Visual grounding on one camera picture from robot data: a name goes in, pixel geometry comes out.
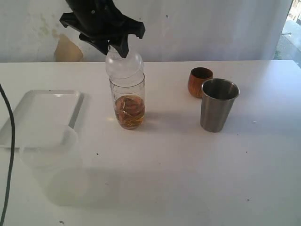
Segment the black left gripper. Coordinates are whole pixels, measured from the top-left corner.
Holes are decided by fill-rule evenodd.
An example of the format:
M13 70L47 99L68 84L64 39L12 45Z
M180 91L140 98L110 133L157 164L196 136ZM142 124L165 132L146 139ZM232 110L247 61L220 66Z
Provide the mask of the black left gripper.
M79 39L102 54L118 52L126 58L129 53L128 36L142 39L145 33L143 22L122 14L111 0L68 0L70 13L63 13L60 23L80 32Z

